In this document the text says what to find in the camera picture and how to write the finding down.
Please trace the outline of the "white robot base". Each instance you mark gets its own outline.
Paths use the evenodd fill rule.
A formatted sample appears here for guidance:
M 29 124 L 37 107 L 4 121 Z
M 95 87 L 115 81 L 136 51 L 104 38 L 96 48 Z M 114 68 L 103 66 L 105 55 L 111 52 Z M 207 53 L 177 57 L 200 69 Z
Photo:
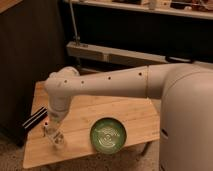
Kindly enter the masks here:
M 213 171 L 213 72 L 181 73 L 167 82 L 159 171 Z

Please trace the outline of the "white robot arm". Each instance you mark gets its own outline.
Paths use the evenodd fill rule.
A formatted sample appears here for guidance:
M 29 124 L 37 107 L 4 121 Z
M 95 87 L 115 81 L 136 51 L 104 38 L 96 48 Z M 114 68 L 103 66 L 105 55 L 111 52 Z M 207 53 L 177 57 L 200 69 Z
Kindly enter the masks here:
M 76 95 L 160 98 L 168 80 L 195 73 L 192 64 L 163 64 L 81 75 L 74 67 L 52 72 L 45 81 L 49 115 L 61 122 Z

